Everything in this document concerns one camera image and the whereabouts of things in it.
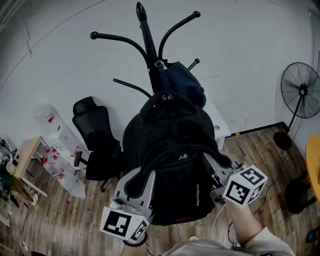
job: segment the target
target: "white desk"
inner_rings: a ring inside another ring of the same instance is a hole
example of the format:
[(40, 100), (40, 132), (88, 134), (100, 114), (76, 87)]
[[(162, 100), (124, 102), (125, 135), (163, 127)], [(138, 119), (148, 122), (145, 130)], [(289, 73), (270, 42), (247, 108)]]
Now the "white desk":
[(225, 121), (222, 119), (221, 115), (219, 114), (218, 110), (216, 109), (215, 105), (209, 100), (206, 99), (206, 104), (203, 110), (209, 115), (211, 121), (214, 126), (219, 126), (219, 130), (214, 131), (215, 141), (218, 144), (218, 148), (222, 150), (224, 146), (225, 137), (230, 136), (231, 132), (227, 127)]

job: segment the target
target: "fan base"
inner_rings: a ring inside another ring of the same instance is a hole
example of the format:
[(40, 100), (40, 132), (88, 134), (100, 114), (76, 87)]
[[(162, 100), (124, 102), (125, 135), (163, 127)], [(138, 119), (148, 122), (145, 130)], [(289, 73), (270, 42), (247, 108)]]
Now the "fan base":
[(275, 144), (282, 150), (289, 150), (291, 148), (291, 139), (283, 131), (277, 131), (273, 136), (273, 140)]

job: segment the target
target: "shoe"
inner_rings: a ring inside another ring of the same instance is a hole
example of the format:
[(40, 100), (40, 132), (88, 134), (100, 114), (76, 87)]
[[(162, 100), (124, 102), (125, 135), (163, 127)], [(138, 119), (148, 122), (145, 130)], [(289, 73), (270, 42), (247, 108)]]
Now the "shoe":
[(37, 204), (37, 201), (38, 201), (38, 194), (34, 194), (31, 204), (35, 206)]
[(193, 241), (193, 240), (199, 240), (199, 238), (197, 236), (193, 235), (189, 238), (189, 241)]

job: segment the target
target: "white cube with marker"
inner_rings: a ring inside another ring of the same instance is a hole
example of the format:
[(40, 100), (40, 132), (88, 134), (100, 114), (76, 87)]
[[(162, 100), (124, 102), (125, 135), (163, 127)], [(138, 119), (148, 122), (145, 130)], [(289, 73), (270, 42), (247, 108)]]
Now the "white cube with marker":
[(104, 207), (99, 230), (136, 244), (149, 225), (145, 216)]
[(246, 206), (258, 198), (267, 180), (268, 177), (252, 165), (229, 177), (222, 196), (237, 205)]

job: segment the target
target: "human arm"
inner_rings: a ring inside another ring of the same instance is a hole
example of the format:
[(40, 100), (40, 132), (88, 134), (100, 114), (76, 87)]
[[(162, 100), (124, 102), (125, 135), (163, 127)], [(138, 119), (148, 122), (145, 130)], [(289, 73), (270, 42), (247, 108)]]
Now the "human arm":
[[(137, 243), (142, 242), (145, 238), (145, 234), (142, 234)], [(121, 252), (121, 256), (146, 256), (147, 255), (147, 243), (145, 242), (143, 245), (138, 247), (131, 247), (125, 245)]]
[(252, 255), (295, 256), (292, 249), (267, 227), (262, 228), (248, 206), (226, 202), (239, 244)]
[(249, 206), (239, 206), (228, 200), (226, 206), (232, 217), (236, 239), (241, 246), (245, 246), (262, 231), (262, 227), (251, 213)]

